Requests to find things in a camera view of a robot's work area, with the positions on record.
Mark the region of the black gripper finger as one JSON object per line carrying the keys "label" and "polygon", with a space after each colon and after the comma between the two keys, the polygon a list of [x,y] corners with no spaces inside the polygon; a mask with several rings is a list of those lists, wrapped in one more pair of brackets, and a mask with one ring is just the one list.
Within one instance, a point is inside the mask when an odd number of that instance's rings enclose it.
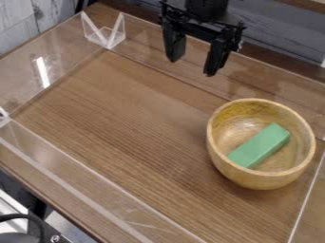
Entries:
{"label": "black gripper finger", "polygon": [[180,26],[168,20],[162,21],[162,38],[167,57],[176,63],[187,53],[188,37]]}
{"label": "black gripper finger", "polygon": [[220,38],[213,40],[204,68],[204,73],[208,77],[215,76],[217,71],[225,66],[231,51],[227,40]]}

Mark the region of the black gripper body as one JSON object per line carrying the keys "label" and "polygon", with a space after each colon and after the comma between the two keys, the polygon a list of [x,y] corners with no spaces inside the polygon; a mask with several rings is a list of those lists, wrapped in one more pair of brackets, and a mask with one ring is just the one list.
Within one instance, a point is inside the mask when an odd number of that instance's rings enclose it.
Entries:
{"label": "black gripper body", "polygon": [[175,43],[187,35],[211,42],[228,31],[235,43],[241,42],[247,26],[228,12],[229,0],[162,0],[162,36]]}

